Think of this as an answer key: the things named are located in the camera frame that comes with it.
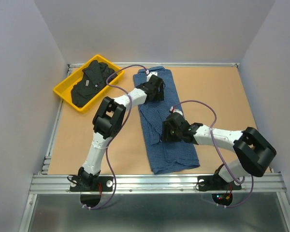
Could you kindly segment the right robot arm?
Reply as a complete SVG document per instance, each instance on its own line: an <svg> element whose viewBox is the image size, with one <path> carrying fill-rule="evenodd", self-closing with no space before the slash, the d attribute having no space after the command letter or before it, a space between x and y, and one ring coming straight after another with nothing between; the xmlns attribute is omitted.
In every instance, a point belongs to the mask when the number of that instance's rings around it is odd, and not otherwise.
<svg viewBox="0 0 290 232"><path fill-rule="evenodd" d="M240 189L235 180L247 175L262 177L276 156L274 147L258 130L221 130L202 123L189 124L180 112L172 112L162 124L163 142L186 142L194 145L212 145L234 152L236 160L220 165L213 175L207 175L196 184L198 191L226 190L229 185Z"/></svg>

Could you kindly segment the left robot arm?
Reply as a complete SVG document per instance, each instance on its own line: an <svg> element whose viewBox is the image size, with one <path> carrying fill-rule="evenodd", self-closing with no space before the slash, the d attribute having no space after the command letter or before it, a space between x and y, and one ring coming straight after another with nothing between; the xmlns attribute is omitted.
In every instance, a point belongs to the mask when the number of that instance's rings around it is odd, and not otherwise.
<svg viewBox="0 0 290 232"><path fill-rule="evenodd" d="M147 102L164 100L164 81L150 73L146 82L116 98L105 97L93 118L93 139L87 158L77 174L77 184L87 191L98 186L102 159L112 139L120 132L126 112Z"/></svg>

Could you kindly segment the black striped shirt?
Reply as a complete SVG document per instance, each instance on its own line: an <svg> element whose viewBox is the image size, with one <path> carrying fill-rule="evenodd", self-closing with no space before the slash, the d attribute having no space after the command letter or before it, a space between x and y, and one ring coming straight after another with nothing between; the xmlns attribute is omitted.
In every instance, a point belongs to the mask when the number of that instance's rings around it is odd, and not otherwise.
<svg viewBox="0 0 290 232"><path fill-rule="evenodd" d="M107 78L114 74L115 70L104 62L93 60L82 72L82 79L71 90L72 103L79 108L84 107L106 87Z"/></svg>

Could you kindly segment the yellow plastic bin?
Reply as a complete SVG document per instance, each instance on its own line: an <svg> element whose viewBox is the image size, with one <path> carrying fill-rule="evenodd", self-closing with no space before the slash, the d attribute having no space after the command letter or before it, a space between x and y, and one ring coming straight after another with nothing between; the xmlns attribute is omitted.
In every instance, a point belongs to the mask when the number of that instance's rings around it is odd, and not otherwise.
<svg viewBox="0 0 290 232"><path fill-rule="evenodd" d="M95 55L92 57L89 61L87 61L85 64L80 66L75 72L73 72L71 75L69 75L66 79L64 79L62 82L60 82L58 85L56 85L53 88L53 91L59 95L67 104L69 104L71 107L73 107L76 111L80 113L87 112L99 99L103 97L103 94L105 94L107 91L111 89L109 85L106 85L95 97L93 97L84 107L76 107L72 103L71 98L71 90L75 84L77 84L83 77L82 69L89 66L89 64L93 61L97 60L98 62L104 62L106 63L110 68L115 70L115 73L110 75L106 83L109 83L110 85L116 85L120 79L122 78L124 71L122 71L117 65L113 64L109 60L105 59L104 57L100 55Z"/></svg>

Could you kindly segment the aluminium back rail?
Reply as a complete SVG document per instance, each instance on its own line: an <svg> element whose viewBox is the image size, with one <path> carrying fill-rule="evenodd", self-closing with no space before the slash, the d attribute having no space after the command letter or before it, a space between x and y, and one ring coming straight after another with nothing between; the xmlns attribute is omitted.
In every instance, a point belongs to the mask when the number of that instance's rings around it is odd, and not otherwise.
<svg viewBox="0 0 290 232"><path fill-rule="evenodd" d="M118 67L126 67L129 65L142 65L145 67L236 67L238 68L240 63L201 63L201 62L115 62L115 65Z"/></svg>

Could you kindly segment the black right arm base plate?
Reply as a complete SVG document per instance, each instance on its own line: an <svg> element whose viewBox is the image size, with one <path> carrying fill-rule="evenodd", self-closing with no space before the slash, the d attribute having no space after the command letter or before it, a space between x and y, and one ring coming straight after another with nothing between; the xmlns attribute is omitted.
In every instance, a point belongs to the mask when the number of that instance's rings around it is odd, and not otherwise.
<svg viewBox="0 0 290 232"><path fill-rule="evenodd" d="M234 181L227 183L221 177L216 175L201 175L197 178L195 189L198 191L223 191L223 190L241 190L241 185L236 185Z"/></svg>

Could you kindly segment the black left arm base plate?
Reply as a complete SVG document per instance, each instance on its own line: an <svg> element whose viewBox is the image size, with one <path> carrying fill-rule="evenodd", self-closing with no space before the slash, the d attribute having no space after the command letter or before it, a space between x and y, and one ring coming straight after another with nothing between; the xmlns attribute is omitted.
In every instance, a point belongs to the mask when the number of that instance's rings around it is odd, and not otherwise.
<svg viewBox="0 0 290 232"><path fill-rule="evenodd" d="M113 177L112 176L98 176L93 180L82 180L77 175L68 175L71 192L112 192L113 191Z"/></svg>

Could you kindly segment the aluminium front rail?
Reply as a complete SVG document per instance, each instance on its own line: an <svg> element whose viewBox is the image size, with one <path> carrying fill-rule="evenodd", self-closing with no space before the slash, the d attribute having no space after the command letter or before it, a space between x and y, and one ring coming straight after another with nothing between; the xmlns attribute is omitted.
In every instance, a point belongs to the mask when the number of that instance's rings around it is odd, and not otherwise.
<svg viewBox="0 0 290 232"><path fill-rule="evenodd" d="M205 188L210 176L206 174L144 174L144 175L101 175L103 194L175 194L175 193L224 193L228 187ZM240 186L234 185L233 193L286 192L287 188L280 173L265 173L262 177L245 177ZM34 175L29 188L30 194L98 194L99 188L88 190L71 183L66 175Z"/></svg>

